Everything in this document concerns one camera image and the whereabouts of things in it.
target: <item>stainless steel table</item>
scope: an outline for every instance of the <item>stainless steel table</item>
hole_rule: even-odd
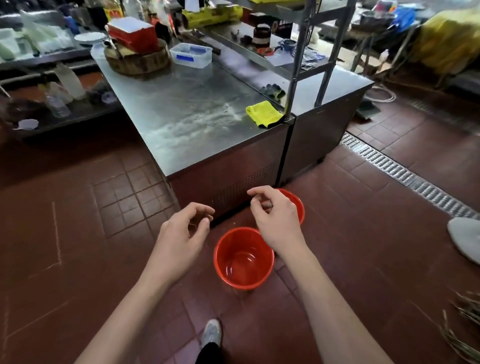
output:
[[[212,63],[173,64],[147,78],[114,72],[92,57],[158,164],[180,207],[205,203],[221,215],[248,199],[246,191],[275,184],[288,126],[260,129],[245,108],[266,98]]]
[[[289,81],[211,38],[222,49],[203,69],[173,65],[148,76],[110,69],[102,48],[92,56],[157,162],[180,207],[191,201],[228,212],[254,186],[283,182],[339,143],[372,81],[335,67],[323,105],[315,107],[324,73],[297,84],[294,118],[259,129],[245,108],[266,100],[259,90]]]

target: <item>metal drain grate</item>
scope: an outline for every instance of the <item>metal drain grate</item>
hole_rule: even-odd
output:
[[[435,116],[443,122],[462,129],[467,133],[474,135],[480,135],[480,125],[472,120],[466,119],[461,116],[453,115],[445,110],[435,109],[431,105],[427,104],[425,101],[419,99],[412,99],[408,104],[417,110],[423,111],[428,115]]]
[[[447,214],[480,220],[478,212],[350,133],[343,135],[341,143]]]

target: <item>left hand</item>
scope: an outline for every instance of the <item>left hand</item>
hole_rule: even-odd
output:
[[[210,231],[215,210],[210,206],[191,202],[162,224],[160,233],[140,277],[149,285],[171,285],[179,280],[198,257]],[[197,231],[189,233],[190,221],[203,217]]]

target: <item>right hand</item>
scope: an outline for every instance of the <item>right hand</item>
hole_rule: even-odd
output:
[[[265,242],[282,258],[290,251],[305,245],[305,239],[300,229],[297,207],[279,190],[270,186],[254,187],[247,191],[253,196],[250,202],[253,217]],[[262,207],[268,204],[261,203],[268,199],[273,207],[270,213]]]

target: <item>clear plastic container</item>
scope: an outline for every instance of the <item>clear plastic container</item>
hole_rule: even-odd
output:
[[[70,115],[70,109],[64,104],[61,98],[56,95],[46,95],[45,105],[56,118],[64,118]]]
[[[180,43],[170,49],[174,63],[203,68],[212,63],[212,49],[189,43]]]

